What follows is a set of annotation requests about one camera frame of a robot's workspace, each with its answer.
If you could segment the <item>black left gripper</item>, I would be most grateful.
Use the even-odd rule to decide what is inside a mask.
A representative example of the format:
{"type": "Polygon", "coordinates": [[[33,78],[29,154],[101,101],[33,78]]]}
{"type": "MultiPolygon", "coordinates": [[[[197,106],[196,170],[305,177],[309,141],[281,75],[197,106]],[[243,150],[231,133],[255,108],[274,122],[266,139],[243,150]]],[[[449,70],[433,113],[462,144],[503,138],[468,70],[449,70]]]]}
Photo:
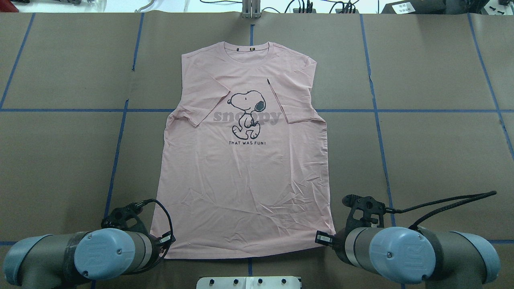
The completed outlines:
{"type": "Polygon", "coordinates": [[[145,265],[154,265],[161,261],[163,250],[168,250],[176,241],[172,232],[166,232],[160,238],[152,234],[147,234],[145,237],[145,265]]]}

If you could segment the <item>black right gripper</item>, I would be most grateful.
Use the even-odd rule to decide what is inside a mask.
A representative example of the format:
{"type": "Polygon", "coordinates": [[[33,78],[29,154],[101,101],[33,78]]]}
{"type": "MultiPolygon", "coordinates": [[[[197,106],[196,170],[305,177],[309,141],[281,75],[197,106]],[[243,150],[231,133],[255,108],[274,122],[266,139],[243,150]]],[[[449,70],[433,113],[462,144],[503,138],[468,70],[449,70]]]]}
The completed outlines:
{"type": "Polygon", "coordinates": [[[327,232],[322,232],[320,230],[316,231],[316,236],[314,238],[314,242],[323,246],[332,246],[332,250],[335,252],[336,256],[347,265],[353,265],[349,260],[346,250],[345,250],[345,242],[347,238],[346,229],[341,229],[334,235],[330,235],[327,232]]]}

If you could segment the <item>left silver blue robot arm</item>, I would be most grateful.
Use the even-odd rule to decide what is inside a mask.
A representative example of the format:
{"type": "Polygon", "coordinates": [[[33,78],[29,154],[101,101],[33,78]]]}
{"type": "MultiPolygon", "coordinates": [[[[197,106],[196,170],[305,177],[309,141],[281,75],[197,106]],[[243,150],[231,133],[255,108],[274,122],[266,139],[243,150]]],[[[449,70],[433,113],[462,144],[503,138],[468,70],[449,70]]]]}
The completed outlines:
{"type": "Polygon", "coordinates": [[[174,242],[172,232],[156,238],[115,228],[46,234],[16,242],[4,258],[2,272],[9,284],[22,289],[75,289],[148,271],[174,242]]]}

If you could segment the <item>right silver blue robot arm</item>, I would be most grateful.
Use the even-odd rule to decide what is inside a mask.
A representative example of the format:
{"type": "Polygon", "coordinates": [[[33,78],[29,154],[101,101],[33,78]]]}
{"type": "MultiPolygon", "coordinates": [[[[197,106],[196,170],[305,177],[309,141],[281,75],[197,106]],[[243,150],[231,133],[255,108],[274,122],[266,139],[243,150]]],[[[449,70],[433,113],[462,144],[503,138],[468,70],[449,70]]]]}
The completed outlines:
{"type": "Polygon", "coordinates": [[[501,269],[494,246],[464,232],[360,227],[336,235],[319,231],[314,241],[348,265],[395,283],[423,283],[426,289],[482,289],[501,269]]]}

